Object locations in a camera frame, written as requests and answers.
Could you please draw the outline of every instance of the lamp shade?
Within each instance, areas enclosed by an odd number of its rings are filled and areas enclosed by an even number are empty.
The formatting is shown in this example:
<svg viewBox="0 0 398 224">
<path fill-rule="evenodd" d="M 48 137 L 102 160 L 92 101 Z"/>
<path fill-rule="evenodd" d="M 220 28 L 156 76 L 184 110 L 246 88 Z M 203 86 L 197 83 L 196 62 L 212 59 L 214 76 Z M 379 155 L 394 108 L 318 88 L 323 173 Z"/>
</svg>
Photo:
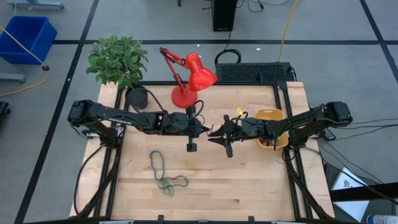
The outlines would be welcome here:
<svg viewBox="0 0 398 224">
<path fill-rule="evenodd" d="M 217 76 L 203 66 L 199 55 L 196 53 L 187 55 L 185 66 L 191 71 L 189 77 L 189 89 L 191 91 L 204 90 L 217 81 Z"/>
</svg>

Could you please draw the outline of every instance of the potted plant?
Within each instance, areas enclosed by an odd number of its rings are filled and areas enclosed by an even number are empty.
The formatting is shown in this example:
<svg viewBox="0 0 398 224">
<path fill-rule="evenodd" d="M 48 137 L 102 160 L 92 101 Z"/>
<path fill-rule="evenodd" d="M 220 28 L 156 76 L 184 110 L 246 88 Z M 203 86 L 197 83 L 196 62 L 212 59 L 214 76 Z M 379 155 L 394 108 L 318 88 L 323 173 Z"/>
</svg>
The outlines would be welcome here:
<svg viewBox="0 0 398 224">
<path fill-rule="evenodd" d="M 119 88 L 128 88 L 126 101 L 137 109 L 148 105 L 148 93 L 143 86 L 137 85 L 142 80 L 143 68 L 141 60 L 146 57 L 146 50 L 141 49 L 140 41 L 132 41 L 132 37 L 113 35 L 108 39 L 100 39 L 99 44 L 93 44 L 88 61 L 90 67 L 86 73 L 96 73 L 95 80 L 102 84 L 113 82 Z"/>
</svg>

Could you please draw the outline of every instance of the lamp arm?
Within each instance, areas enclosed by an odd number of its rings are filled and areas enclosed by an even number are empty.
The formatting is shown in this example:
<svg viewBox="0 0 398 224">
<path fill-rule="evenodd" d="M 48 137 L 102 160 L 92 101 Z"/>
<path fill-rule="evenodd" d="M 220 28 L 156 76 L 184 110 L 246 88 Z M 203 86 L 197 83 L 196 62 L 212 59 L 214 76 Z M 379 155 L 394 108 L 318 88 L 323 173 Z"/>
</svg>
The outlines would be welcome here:
<svg viewBox="0 0 398 224">
<path fill-rule="evenodd" d="M 185 59 L 184 59 L 184 58 L 181 58 L 181 57 L 178 56 L 178 55 L 173 54 L 173 53 L 170 52 L 169 50 L 164 49 L 164 48 L 162 48 L 162 47 L 160 48 L 160 53 L 163 55 L 163 57 L 164 57 L 164 59 L 165 59 L 167 65 L 169 66 L 170 70 L 172 71 L 175 81 L 177 81 L 177 83 L 178 83 L 178 85 L 181 87 L 181 89 L 182 89 L 183 91 L 185 91 L 185 89 L 184 89 L 184 87 L 183 87 L 183 83 L 182 83 L 181 77 L 178 75 L 177 72 L 175 72 L 175 70 L 174 70 L 174 68 L 173 68 L 173 65 L 171 64 L 171 62 L 172 62 L 172 63 L 176 63 L 177 65 L 186 68 L 186 66 L 185 66 Z"/>
</svg>

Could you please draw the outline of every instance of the yellow bowl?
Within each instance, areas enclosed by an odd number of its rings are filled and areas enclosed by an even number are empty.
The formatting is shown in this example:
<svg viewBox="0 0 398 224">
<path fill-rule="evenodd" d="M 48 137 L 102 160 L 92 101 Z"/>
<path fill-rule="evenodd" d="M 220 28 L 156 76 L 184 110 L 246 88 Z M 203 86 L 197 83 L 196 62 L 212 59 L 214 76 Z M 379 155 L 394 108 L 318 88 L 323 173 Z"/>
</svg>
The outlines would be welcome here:
<svg viewBox="0 0 398 224">
<path fill-rule="evenodd" d="M 272 120 L 273 119 L 273 120 L 278 121 L 278 120 L 284 119 L 285 116 L 284 116 L 284 113 L 278 109 L 262 109 L 262 110 L 257 111 L 256 118 L 264 119 L 264 120 Z M 276 148 L 279 149 L 279 148 L 285 147 L 285 146 L 287 146 L 288 143 L 289 143 L 289 139 L 287 137 L 287 133 L 284 132 L 282 135 L 280 135 L 278 137 Z M 274 149 L 274 146 L 272 144 L 270 144 L 270 146 L 266 146 L 260 142 L 260 139 L 257 139 L 257 145 L 259 145 L 259 147 L 261 149 Z"/>
</svg>

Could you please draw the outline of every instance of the computer tower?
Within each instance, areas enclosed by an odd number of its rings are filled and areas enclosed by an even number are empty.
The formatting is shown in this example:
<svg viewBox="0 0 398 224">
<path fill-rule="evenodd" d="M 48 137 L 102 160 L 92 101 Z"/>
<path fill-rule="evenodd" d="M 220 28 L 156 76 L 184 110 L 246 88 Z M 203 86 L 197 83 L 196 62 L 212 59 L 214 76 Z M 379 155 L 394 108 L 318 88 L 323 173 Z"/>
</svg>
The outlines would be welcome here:
<svg viewBox="0 0 398 224">
<path fill-rule="evenodd" d="M 214 31 L 231 31 L 234 27 L 238 0 L 211 0 Z"/>
</svg>

